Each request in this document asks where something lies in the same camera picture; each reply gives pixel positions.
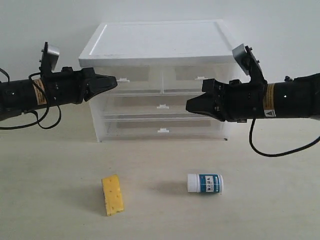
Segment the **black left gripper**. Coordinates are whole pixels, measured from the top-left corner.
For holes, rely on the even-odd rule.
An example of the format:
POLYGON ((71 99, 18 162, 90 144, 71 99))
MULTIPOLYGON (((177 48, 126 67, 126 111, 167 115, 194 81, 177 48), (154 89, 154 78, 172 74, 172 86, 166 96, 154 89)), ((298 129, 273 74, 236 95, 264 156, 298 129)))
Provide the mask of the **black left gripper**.
POLYGON ((73 70, 64 67, 60 72, 42 75, 49 105, 81 104, 117 87, 115 76, 95 74, 92 67, 73 70))

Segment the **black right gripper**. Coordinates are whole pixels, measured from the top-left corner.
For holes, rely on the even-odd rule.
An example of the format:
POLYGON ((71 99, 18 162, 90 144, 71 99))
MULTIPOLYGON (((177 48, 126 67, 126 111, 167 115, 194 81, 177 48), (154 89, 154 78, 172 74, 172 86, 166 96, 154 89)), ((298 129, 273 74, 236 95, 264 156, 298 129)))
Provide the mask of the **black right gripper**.
POLYGON ((266 88, 267 83, 241 83, 238 79, 222 83, 214 78, 205 79, 202 83, 204 94, 188 99, 185 110, 220 122, 264 119, 266 88))

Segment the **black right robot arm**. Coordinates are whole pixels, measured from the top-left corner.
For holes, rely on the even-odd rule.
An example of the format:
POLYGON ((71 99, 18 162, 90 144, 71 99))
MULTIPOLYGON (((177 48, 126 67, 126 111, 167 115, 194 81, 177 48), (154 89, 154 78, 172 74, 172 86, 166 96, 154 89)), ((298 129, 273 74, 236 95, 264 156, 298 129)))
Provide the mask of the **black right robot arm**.
POLYGON ((320 75, 282 82, 238 79, 222 83, 205 79, 202 94, 187 100, 186 111, 220 122, 246 122, 253 119, 319 119, 320 75))

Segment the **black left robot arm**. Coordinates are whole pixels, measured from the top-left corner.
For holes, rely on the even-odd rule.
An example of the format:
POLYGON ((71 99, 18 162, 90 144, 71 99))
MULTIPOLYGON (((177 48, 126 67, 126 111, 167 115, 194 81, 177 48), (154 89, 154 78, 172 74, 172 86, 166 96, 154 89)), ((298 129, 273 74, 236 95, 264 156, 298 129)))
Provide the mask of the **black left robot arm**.
POLYGON ((118 86, 115 76, 97 74, 92 67, 63 67, 59 72, 39 75, 0 84, 2 121, 46 107, 78 105, 118 86))

